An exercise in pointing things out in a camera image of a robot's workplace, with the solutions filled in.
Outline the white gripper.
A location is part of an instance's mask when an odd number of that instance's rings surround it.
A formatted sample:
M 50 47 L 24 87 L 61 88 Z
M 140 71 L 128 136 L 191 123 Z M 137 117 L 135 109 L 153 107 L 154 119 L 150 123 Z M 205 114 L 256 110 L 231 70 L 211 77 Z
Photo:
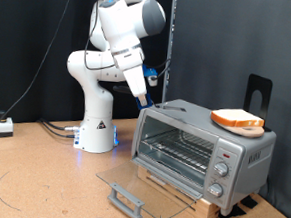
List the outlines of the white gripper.
M 142 71 L 143 50 L 141 48 L 129 49 L 114 54 L 116 67 L 119 68 L 126 78 L 127 84 L 134 97 L 138 97 L 142 107 L 148 105 L 146 99 L 147 89 Z

